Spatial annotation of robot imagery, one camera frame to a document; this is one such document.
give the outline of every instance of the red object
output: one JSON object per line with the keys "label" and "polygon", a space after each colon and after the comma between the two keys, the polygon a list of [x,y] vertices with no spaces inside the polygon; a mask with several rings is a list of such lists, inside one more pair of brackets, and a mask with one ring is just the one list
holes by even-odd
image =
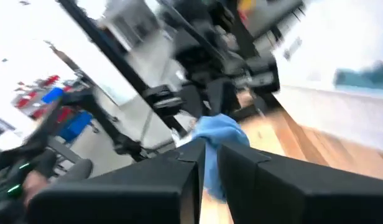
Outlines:
{"label": "red object", "polygon": [[247,27],[248,26],[247,14],[245,12],[239,11],[239,16],[240,16],[241,22],[244,24],[245,27]]}
{"label": "red object", "polygon": [[71,88],[72,88],[71,86],[66,86],[65,88],[63,88],[63,91],[67,92],[67,91],[71,90]]}
{"label": "red object", "polygon": [[67,120],[67,118],[70,115],[72,115],[73,113],[74,113],[73,109],[71,109],[70,107],[64,106],[62,108],[62,113],[57,118],[57,122],[61,123],[61,122],[65,121],[65,120]]}
{"label": "red object", "polygon": [[26,96],[24,96],[23,98],[21,98],[17,102],[16,107],[17,108],[22,108],[23,106],[28,104],[30,102],[30,100],[32,100],[36,96],[37,96],[37,91],[31,91],[29,94],[27,94]]}
{"label": "red object", "polygon": [[45,86],[50,86],[52,84],[54,84],[57,80],[59,80],[59,76],[58,75],[52,75],[51,77],[49,77],[45,82],[44,84],[42,85],[43,87]]}
{"label": "red object", "polygon": [[38,110],[34,111],[34,113],[32,114],[31,117],[34,119],[39,119],[42,115],[45,114],[46,111],[47,111],[46,108],[38,109]]}

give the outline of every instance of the wooden surface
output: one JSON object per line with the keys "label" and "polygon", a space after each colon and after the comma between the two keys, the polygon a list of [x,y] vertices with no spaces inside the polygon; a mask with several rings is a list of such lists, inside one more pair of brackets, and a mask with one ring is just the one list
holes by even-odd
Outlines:
{"label": "wooden surface", "polygon": [[[251,147],[383,179],[383,152],[302,128],[283,109],[241,123]],[[233,223],[228,206],[203,194],[200,223]]]}

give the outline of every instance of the blue object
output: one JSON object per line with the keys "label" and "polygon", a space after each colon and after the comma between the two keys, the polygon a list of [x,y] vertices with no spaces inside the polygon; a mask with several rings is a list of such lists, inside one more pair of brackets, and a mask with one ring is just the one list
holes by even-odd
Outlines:
{"label": "blue object", "polygon": [[59,136],[66,142],[73,142],[82,133],[85,127],[89,125],[92,118],[92,115],[86,111],[78,113],[73,119],[67,121],[60,131]]}
{"label": "blue object", "polygon": [[372,67],[361,71],[338,69],[335,85],[383,90],[383,62],[376,62]]}
{"label": "blue object", "polygon": [[217,152],[222,141],[233,141],[249,146],[247,135],[240,125],[229,116],[204,116],[198,121],[193,138],[205,138],[205,173],[204,187],[208,193],[221,201],[226,201],[219,179]]}
{"label": "blue object", "polygon": [[47,93],[41,100],[49,104],[55,100],[57,100],[60,96],[62,96],[64,91],[61,88],[53,88],[49,93]]}

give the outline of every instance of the blue towel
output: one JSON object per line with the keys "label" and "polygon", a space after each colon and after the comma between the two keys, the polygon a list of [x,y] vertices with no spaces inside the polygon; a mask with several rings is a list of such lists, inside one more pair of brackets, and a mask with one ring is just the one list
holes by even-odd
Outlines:
{"label": "blue towel", "polygon": [[338,69],[335,76],[335,85],[383,90],[383,62],[376,62],[371,67],[360,71]]}
{"label": "blue towel", "polygon": [[220,142],[224,140],[234,141],[249,146],[248,137],[235,120],[226,115],[219,114],[212,117],[201,117],[197,122],[193,138],[207,139],[205,146],[204,187],[211,196],[225,202],[226,197],[219,179],[218,162],[216,160]]}

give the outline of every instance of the black metal frame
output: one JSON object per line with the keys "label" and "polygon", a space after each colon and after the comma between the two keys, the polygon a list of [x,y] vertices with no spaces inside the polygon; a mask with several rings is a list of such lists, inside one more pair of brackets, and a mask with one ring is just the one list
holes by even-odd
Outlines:
{"label": "black metal frame", "polygon": [[238,1],[229,0],[226,3],[226,6],[234,15],[234,25],[231,32],[236,37],[236,41],[239,46],[238,54],[245,59],[259,56],[259,53],[254,45],[254,41],[256,39],[247,30],[242,23],[241,18],[238,16]]}
{"label": "black metal frame", "polygon": [[287,16],[289,16],[291,13],[293,13],[296,10],[299,10],[299,11],[302,12],[302,10],[300,8],[303,7],[303,6],[304,6],[303,1],[297,2],[293,7],[288,8],[288,10],[286,10],[283,14],[281,14],[279,17],[274,19],[270,24],[268,24],[266,27],[261,29],[259,32],[251,34],[252,38],[254,40],[257,40],[258,38],[262,37],[263,35],[265,35],[269,31],[272,31],[273,35],[275,37],[277,36],[276,38],[281,38],[282,34],[279,31],[279,28],[277,27],[277,24],[279,22],[283,21]]}
{"label": "black metal frame", "polygon": [[[144,92],[149,89],[149,86],[140,78],[140,76],[132,69],[132,67],[123,59],[119,51],[112,45],[108,37],[100,31],[93,22],[85,16],[85,13],[72,0],[57,0],[67,13],[77,22],[80,27],[89,35],[91,40],[99,47],[102,53],[113,63],[119,70],[121,75],[134,87],[136,92],[143,96]],[[154,112],[153,102],[146,101]],[[175,128],[179,135],[187,134],[183,126],[174,118],[160,119],[169,127]]]}

